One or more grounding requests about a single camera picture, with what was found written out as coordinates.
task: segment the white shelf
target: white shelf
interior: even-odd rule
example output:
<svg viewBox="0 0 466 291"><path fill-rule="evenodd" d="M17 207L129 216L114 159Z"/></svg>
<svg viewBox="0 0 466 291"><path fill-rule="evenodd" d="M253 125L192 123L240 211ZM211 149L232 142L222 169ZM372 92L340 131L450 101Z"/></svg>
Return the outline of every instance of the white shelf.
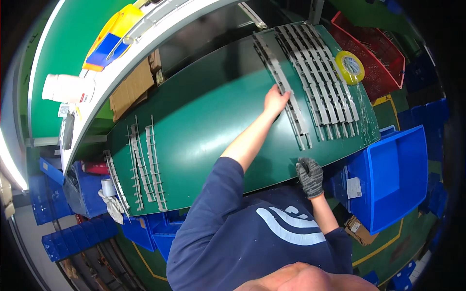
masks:
<svg viewBox="0 0 466 291"><path fill-rule="evenodd" d="M102 72L97 73L83 70L80 76L93 78L96 81L96 88L92 100L89 103L81 103L78 105L79 111L81 112L81 119L78 115L75 115L71 148L63 149L60 146L63 173L65 174L68 171L84 135L99 110L117 86L140 62L147 58L161 42L188 23L215 9L235 2L240 1L188 0L171 11L160 21L156 22L154 26L143 34L137 44L131 45L124 55L109 64Z"/></svg>

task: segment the silver tape roll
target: silver tape roll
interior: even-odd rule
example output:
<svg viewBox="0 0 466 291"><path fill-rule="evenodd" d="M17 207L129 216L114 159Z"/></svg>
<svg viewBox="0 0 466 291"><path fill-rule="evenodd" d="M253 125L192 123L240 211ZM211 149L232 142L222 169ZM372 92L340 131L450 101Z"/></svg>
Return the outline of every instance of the silver tape roll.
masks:
<svg viewBox="0 0 466 291"><path fill-rule="evenodd" d="M102 193L105 197L115 196L117 194L112 179L102 179L100 183L102 184Z"/></svg>

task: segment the knitted glove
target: knitted glove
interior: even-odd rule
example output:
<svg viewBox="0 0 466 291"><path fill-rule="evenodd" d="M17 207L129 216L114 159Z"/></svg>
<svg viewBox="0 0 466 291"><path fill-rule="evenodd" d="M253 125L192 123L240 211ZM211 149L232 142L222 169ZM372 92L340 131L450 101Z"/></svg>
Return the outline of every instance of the knitted glove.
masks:
<svg viewBox="0 0 466 291"><path fill-rule="evenodd" d="M316 161L310 158L299 158L296 163L296 173L308 198L314 198L323 193L323 170Z"/></svg>

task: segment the white logo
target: white logo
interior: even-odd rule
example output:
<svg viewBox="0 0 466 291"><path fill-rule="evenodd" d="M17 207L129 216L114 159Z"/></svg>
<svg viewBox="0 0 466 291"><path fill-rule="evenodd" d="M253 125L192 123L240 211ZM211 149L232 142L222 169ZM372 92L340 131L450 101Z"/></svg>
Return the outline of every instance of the white logo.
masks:
<svg viewBox="0 0 466 291"><path fill-rule="evenodd" d="M305 214L301 214L298 216L301 219L291 217L288 213L293 213L293 214L299 213L298 209L294 206L288 206L286 208L285 211L288 213L283 212L280 209L272 207L272 206L269 208L272 211L274 211L276 214L278 214L278 216L280 216L280 218L284 222L289 224L290 226L293 226L296 228L318 228L319 227L314 220L304 220L304 218L308 218L308 216ZM321 232L299 234L299 233L293 233L293 232L290 232L284 229L281 225L278 224L275 217L267 209L258 208L256 210L256 213L259 214L259 216L265 221L267 226L276 236L278 236L279 238L289 243L297 244L297 245L313 245L313 244L325 242L325 236Z"/></svg>

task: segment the clear tape roll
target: clear tape roll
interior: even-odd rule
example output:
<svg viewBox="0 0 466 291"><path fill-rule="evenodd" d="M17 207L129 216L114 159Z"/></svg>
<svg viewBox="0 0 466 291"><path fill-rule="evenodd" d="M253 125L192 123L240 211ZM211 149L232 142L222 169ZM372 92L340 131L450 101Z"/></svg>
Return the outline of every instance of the clear tape roll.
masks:
<svg viewBox="0 0 466 291"><path fill-rule="evenodd" d="M102 194L105 197L111 197L117 194L111 179L102 179L100 183L102 184Z"/></svg>
<svg viewBox="0 0 466 291"><path fill-rule="evenodd" d="M364 66L354 54L341 51L336 54L335 63L348 85L356 85L364 79Z"/></svg>

